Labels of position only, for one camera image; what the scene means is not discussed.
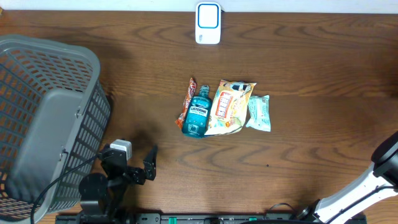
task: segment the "white wall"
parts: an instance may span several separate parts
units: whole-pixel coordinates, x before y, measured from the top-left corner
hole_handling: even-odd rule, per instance
[[[194,11],[197,0],[0,0],[5,9]],[[218,0],[226,12],[398,13],[398,0]]]

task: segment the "wooden table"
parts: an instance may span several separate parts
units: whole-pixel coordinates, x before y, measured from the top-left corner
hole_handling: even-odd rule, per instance
[[[0,35],[81,45],[98,56],[114,104],[104,142],[132,141],[131,165],[159,145],[156,180],[126,194],[132,207],[302,208],[357,178],[397,131],[398,16],[226,12],[214,46],[195,42],[194,22],[191,12],[5,11]],[[253,95],[271,96],[272,132],[184,137],[174,121],[190,77],[209,85],[211,97],[220,79],[257,82]],[[397,223],[397,203],[367,209],[369,223]]]

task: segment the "blue square outline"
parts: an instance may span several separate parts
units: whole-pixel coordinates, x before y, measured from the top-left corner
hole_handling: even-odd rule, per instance
[[[216,6],[217,7],[217,25],[215,26],[215,27],[202,27],[200,24],[199,24],[199,15],[200,15],[200,6]],[[217,28],[218,27],[218,21],[219,21],[219,19],[220,19],[220,9],[218,8],[218,6],[216,5],[216,4],[200,4],[199,6],[198,6],[198,27],[200,27],[200,28],[202,28],[202,29],[215,29],[215,28]]]

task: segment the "mouthwash bottle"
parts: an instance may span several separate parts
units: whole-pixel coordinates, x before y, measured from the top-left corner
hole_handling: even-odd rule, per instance
[[[209,86],[200,87],[198,96],[194,96],[188,109],[182,133],[193,138],[203,138],[206,131],[207,119],[210,115],[211,99],[209,99]]]

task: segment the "plastic wrapper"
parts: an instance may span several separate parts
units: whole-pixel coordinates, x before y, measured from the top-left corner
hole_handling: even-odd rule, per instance
[[[248,101],[255,85],[220,81],[205,136],[232,134],[242,129],[246,121]]]
[[[251,96],[249,99],[250,119],[246,127],[252,127],[260,131],[271,131],[269,118],[269,96]]]
[[[182,105],[182,113],[178,117],[178,119],[175,121],[175,123],[178,125],[178,127],[180,129],[182,129],[182,126],[184,124],[185,117],[187,115],[189,105],[190,105],[191,100],[192,100],[192,98],[193,98],[193,96],[195,94],[196,89],[197,89],[197,83],[194,81],[193,78],[191,78],[190,81],[189,81],[187,95],[185,96],[185,100],[184,100],[183,105]]]

